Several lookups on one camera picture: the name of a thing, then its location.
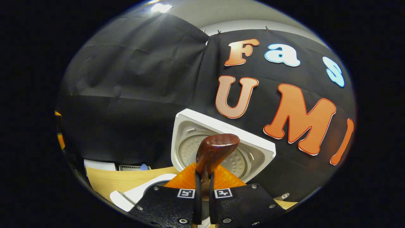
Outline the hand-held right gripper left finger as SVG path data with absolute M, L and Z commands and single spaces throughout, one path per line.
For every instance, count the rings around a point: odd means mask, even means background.
M 201 224 L 201 187 L 197 186 L 199 180 L 194 162 L 165 185 L 152 185 L 129 214 L 157 227 L 193 227 Z

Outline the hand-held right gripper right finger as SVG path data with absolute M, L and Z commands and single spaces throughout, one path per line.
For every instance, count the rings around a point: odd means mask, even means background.
M 285 214 L 260 184 L 246 184 L 218 166 L 211 176 L 209 215 L 216 227 L 259 227 Z

